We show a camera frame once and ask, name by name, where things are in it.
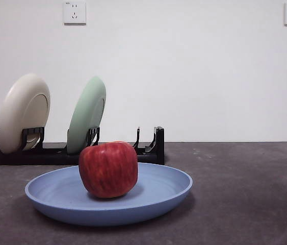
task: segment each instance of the mint green plate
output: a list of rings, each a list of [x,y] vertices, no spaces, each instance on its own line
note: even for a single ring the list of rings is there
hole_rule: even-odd
[[[80,153],[86,147],[87,132],[99,127],[105,103],[105,85],[100,78],[94,77],[87,83],[73,112],[67,134],[68,154]]]

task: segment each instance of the gray floor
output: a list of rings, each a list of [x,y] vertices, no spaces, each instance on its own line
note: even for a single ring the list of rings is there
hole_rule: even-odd
[[[0,244],[287,244],[287,142],[166,143],[194,180],[171,212],[134,225],[79,227],[36,211],[26,183],[60,166],[0,166]]]

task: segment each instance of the red apple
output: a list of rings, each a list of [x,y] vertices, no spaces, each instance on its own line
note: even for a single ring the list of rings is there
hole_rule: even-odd
[[[138,180],[138,157],[124,141],[89,146],[80,153],[79,172],[91,194],[99,198],[119,197]]]

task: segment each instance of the light blue plate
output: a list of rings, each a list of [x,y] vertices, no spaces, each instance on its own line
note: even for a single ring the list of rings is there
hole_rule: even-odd
[[[136,185],[126,195],[98,199],[84,188],[79,167],[66,167],[40,175],[25,193],[41,213],[65,223],[117,226],[146,221],[175,208],[187,196],[192,178],[163,165],[139,163]]]

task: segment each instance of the black dish rack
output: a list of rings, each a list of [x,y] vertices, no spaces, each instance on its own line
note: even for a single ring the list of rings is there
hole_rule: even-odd
[[[45,128],[30,128],[22,130],[22,144],[17,152],[3,154],[0,151],[0,165],[77,165],[79,154],[67,154],[64,148],[44,148]],[[39,142],[30,150],[23,151],[27,144],[27,137],[30,134],[40,134]],[[98,145],[100,127],[92,128],[87,133],[87,146]],[[143,147],[139,147],[140,127],[137,129],[137,140],[133,147],[138,155],[138,162],[148,162],[164,165],[164,128],[155,127],[153,133],[153,141]]]

